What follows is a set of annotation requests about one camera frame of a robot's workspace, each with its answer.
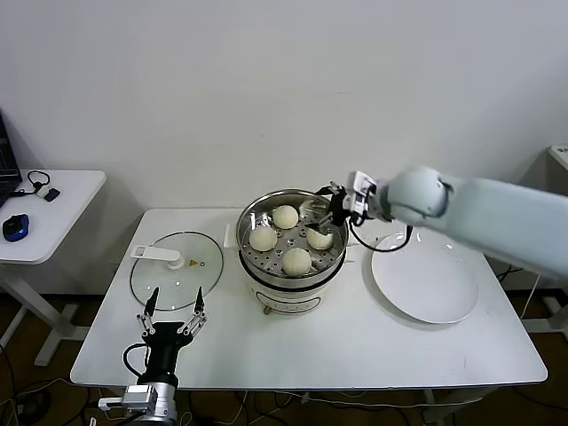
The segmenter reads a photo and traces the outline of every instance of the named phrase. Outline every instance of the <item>white wall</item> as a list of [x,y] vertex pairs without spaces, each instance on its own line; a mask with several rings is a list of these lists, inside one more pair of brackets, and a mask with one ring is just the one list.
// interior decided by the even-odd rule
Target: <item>white wall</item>
[[[243,206],[416,163],[518,181],[568,137],[567,13],[564,0],[3,0],[0,107],[22,166],[108,174],[54,266],[29,273],[59,271],[43,292],[104,291],[150,207]],[[92,252],[70,270],[80,241]]]

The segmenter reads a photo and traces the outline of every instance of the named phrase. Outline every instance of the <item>table leg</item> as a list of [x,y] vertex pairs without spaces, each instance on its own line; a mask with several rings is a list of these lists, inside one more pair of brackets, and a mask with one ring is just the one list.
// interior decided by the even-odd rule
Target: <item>table leg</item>
[[[447,394],[444,398],[440,399],[439,401],[435,401],[438,404],[456,404],[455,406],[434,406],[432,408],[428,408],[424,411],[424,421],[426,423],[437,423],[443,421],[444,417],[455,413],[456,411],[464,408],[467,406],[466,404],[457,405],[460,402],[468,401],[471,399],[476,398],[483,398],[486,395],[490,394],[493,391],[497,391],[499,389],[498,386],[487,387],[487,388],[465,388],[454,390]],[[429,395],[427,393],[427,399],[429,403],[432,404],[434,402],[430,401]]]
[[8,326],[6,331],[4,331],[2,338],[0,338],[0,344],[2,344],[2,346],[4,348],[6,347],[6,344],[8,344],[8,342],[12,338],[12,335],[14,334],[14,331],[16,331],[16,328],[18,328],[18,325],[21,323],[21,321],[26,316],[27,311],[28,311],[28,309],[26,309],[26,306],[22,305],[20,307],[20,309],[18,310],[18,312],[16,313],[16,315],[14,316],[12,322],[10,323],[10,325]]
[[552,313],[549,318],[523,319],[528,333],[562,333],[568,340],[568,306],[562,307],[555,297],[543,297],[542,301]]
[[68,304],[63,309],[63,312],[58,312],[31,288],[29,284],[17,277],[10,277],[8,280],[0,280],[0,286],[2,286],[10,296],[15,298],[52,328],[50,335],[35,359],[37,366],[45,367],[50,363],[53,354],[62,340],[83,341],[87,336],[87,332],[89,331],[88,327],[77,327],[71,324],[70,321],[78,305]]

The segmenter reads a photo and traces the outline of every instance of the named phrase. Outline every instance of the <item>white cooker base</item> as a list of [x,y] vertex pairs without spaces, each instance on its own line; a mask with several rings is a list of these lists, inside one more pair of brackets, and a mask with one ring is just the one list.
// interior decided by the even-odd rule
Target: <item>white cooker base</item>
[[293,315],[317,308],[322,302],[323,292],[328,284],[327,282],[319,288],[301,293],[286,293],[272,290],[251,280],[250,291],[251,295],[264,307],[265,314],[277,312]]

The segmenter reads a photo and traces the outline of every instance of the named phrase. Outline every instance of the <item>floor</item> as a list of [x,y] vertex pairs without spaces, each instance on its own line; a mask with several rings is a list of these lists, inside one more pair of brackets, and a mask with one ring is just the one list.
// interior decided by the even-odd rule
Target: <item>floor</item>
[[[57,308],[62,309],[69,299],[48,298]],[[525,302],[525,295],[511,298],[517,311],[522,309]],[[82,300],[80,309],[75,316],[75,324],[88,326],[92,322],[100,306],[97,300]],[[12,317],[19,309],[19,305],[9,296],[0,296],[0,331],[4,331],[10,323]],[[527,313],[527,318],[538,318],[545,316],[546,311],[538,298],[533,301]],[[55,377],[68,377],[73,361],[80,349],[79,343],[63,343],[48,367],[35,367],[34,358],[42,346],[43,340],[49,334],[49,329],[41,320],[33,314],[28,313],[26,318],[18,327],[16,333],[8,343],[6,348],[9,359],[12,363],[16,386],[18,390],[24,389],[27,385]],[[542,403],[556,405],[558,408],[549,408],[531,402],[526,397],[521,396],[519,390],[511,388],[499,389],[486,397],[483,401],[463,408],[453,419],[449,419],[446,425],[458,424],[460,426],[472,425],[567,425],[568,426],[568,343],[561,335],[533,335],[532,339],[543,357],[549,371],[549,379],[538,385],[525,386],[520,391],[529,398],[536,399]],[[12,395],[12,385],[9,370],[5,359],[0,359],[0,400],[4,401]],[[75,387],[66,383],[55,383],[48,388],[51,396],[50,408],[45,416],[34,423],[37,426],[70,426],[82,425],[81,408],[87,398],[96,401],[99,398],[99,390]],[[212,421],[229,422],[234,417],[240,407],[238,395],[232,392],[193,392],[191,404],[193,408],[192,424],[220,424]],[[325,398],[328,400],[359,401],[365,403],[389,402],[393,404],[413,404],[423,402],[423,394],[419,391],[381,391],[368,392],[358,398],[357,394],[344,395],[340,393],[311,394],[314,398]],[[278,403],[285,404],[287,396],[279,395]],[[245,401],[249,422],[253,422],[260,416],[259,411],[271,411],[275,406],[274,394],[271,392],[249,393]],[[177,395],[177,410],[180,414],[187,411],[189,405],[189,393],[181,391]],[[4,418],[0,420],[1,425],[9,424],[11,410],[7,409]],[[271,418],[263,418],[254,424],[259,426],[278,424],[282,426],[293,425],[375,425],[384,424],[390,426],[418,426],[422,425],[422,411],[418,408],[395,410],[381,409],[380,411],[368,412],[361,409],[339,409],[321,402],[309,402],[301,404],[299,398],[292,398],[286,408],[281,409],[274,415],[282,421]],[[118,424],[119,421],[109,421],[96,408],[86,410],[86,418],[94,416],[99,425]],[[246,415],[242,410],[241,415],[234,423],[235,426],[246,424]]]

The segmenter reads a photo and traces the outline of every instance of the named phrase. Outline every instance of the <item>white plate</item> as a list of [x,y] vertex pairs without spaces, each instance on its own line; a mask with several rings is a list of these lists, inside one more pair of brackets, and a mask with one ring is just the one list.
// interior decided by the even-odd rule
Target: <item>white plate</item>
[[[386,237],[377,247],[389,249],[403,234]],[[373,254],[373,275],[379,289],[402,312],[432,324],[466,318],[479,300],[479,284],[447,237],[414,229],[406,247]]]

